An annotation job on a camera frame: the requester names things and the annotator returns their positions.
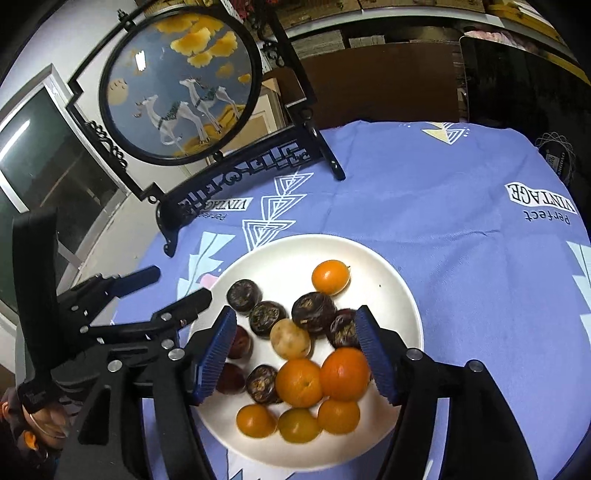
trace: white deer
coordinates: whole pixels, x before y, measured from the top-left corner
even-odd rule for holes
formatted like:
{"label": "white deer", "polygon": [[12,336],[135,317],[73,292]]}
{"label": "white deer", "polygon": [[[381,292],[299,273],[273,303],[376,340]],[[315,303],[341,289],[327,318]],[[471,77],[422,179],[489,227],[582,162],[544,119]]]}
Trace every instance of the white deer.
{"label": "white deer", "polygon": [[[154,104],[157,99],[158,95],[152,95],[151,97],[148,97],[142,100],[141,102],[135,102],[135,104],[140,109],[143,106],[146,108],[148,118],[160,132],[160,141],[163,145],[174,144],[183,153],[187,153],[185,152],[184,148],[181,147],[181,145],[178,143],[181,140],[181,137],[177,137],[174,135],[174,127],[176,127],[179,117],[186,118],[187,120],[195,124],[195,127],[197,128],[197,133],[199,135],[199,141],[201,143],[207,142],[209,140],[209,136],[203,128],[201,119],[191,111],[191,109],[189,108],[189,104],[187,102],[174,102],[173,107],[169,110],[166,116],[162,117],[154,111]],[[134,114],[134,117],[136,118],[139,118],[141,116],[142,110]]]}
{"label": "white deer", "polygon": [[211,88],[203,97],[200,97],[197,93],[195,85],[199,85],[199,87],[203,90],[207,88],[204,84],[200,83],[200,79],[194,79],[190,77],[188,79],[179,81],[179,83],[189,89],[189,96],[191,97],[193,106],[208,118],[208,120],[218,132],[222,131],[222,126],[217,121],[217,118],[215,118],[209,111],[209,109],[213,107],[213,105],[215,105],[218,100],[226,102],[232,107],[236,119],[238,119],[240,116],[238,113],[238,108],[236,107],[236,102],[230,98],[225,87],[220,86],[217,87],[217,89]]}

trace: table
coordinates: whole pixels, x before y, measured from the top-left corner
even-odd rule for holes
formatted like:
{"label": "table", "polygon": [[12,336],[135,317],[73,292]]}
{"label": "table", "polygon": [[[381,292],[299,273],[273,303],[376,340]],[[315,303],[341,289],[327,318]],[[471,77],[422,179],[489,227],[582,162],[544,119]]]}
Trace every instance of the table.
{"label": "table", "polygon": [[[482,360],[511,406],[541,480],[577,448],[591,419],[591,248],[565,186],[521,134],[471,124],[354,122],[324,132],[345,169],[321,162],[259,173],[219,194],[183,228],[174,258],[155,238],[140,267],[158,284],[123,299],[116,323],[210,287],[240,256],[274,239],[329,233],[358,241],[402,275],[418,304],[425,351],[463,365]],[[154,414],[144,400],[149,457],[165,478]],[[426,476],[443,456],[440,401]],[[389,438],[348,464],[296,473],[227,452],[198,422],[221,480],[371,479]]]}

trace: orange fruit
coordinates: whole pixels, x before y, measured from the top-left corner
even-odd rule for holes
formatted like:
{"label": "orange fruit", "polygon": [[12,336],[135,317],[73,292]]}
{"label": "orange fruit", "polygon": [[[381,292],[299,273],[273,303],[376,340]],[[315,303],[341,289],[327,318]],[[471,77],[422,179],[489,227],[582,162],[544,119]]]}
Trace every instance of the orange fruit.
{"label": "orange fruit", "polygon": [[283,412],[278,428],[283,439],[290,443],[311,442],[322,431],[318,420],[307,408],[292,408]]}
{"label": "orange fruit", "polygon": [[318,424],[334,435],[345,435],[357,428],[361,411],[357,402],[326,400],[318,410]]}
{"label": "orange fruit", "polygon": [[358,401],[367,390],[371,371],[368,361],[356,348],[337,348],[320,369],[322,391],[340,401]]}
{"label": "orange fruit", "polygon": [[322,397],[320,367],[307,358],[288,360],[275,378],[279,398],[297,408],[310,408]]}
{"label": "orange fruit", "polygon": [[312,285],[316,291],[336,295],[349,283],[349,268],[339,260],[327,260],[312,272]]}
{"label": "orange fruit", "polygon": [[236,426],[244,435],[262,439],[277,429],[277,419],[265,407],[255,403],[238,410]]}

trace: person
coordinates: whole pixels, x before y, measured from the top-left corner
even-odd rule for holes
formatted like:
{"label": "person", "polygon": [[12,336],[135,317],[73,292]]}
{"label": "person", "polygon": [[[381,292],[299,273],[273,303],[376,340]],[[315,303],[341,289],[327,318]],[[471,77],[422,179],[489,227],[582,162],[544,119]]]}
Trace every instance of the person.
{"label": "person", "polygon": [[0,477],[53,478],[69,427],[70,417],[58,402],[30,414],[16,388],[7,389],[0,401]]}

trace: circular painting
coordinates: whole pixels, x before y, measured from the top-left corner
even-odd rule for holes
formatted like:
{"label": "circular painting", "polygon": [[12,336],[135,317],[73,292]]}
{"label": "circular painting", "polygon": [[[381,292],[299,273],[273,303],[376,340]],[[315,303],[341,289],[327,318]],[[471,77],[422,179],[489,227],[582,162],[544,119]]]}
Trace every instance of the circular painting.
{"label": "circular painting", "polygon": [[[243,26],[227,22],[194,11],[168,13],[140,24],[113,52],[99,91],[101,113],[130,154],[187,163],[238,133],[248,119],[239,123],[242,115],[254,108],[256,61],[235,31]],[[252,57],[260,60],[252,43]]]}

